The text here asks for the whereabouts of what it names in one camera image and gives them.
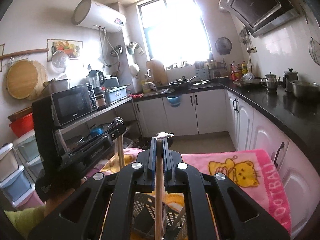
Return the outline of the person's left hand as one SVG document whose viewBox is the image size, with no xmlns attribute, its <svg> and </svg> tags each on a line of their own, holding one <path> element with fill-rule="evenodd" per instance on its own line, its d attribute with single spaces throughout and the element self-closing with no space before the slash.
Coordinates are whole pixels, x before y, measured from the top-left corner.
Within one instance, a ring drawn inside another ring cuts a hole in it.
<svg viewBox="0 0 320 240">
<path fill-rule="evenodd" d="M 84 182 L 86 182 L 87 177 L 82 178 L 79 182 L 75 184 L 74 187 L 63 190 L 52 198 L 48 199 L 45 204 L 44 217 L 47 217 L 52 211 L 54 211 L 65 199 L 67 199 L 73 192 L 76 191 Z"/>
</svg>

